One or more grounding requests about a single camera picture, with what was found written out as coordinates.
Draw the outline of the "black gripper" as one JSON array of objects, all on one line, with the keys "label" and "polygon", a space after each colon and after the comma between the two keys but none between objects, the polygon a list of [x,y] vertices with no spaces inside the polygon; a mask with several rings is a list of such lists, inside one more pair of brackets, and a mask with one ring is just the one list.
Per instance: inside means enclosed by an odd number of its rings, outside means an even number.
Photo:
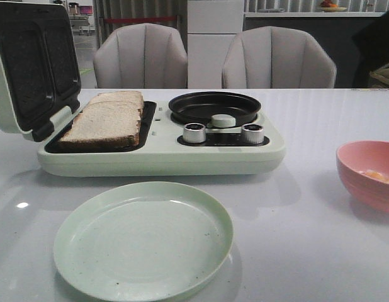
[{"label": "black gripper", "polygon": [[352,40],[364,71],[389,67],[389,10],[353,35]]}]

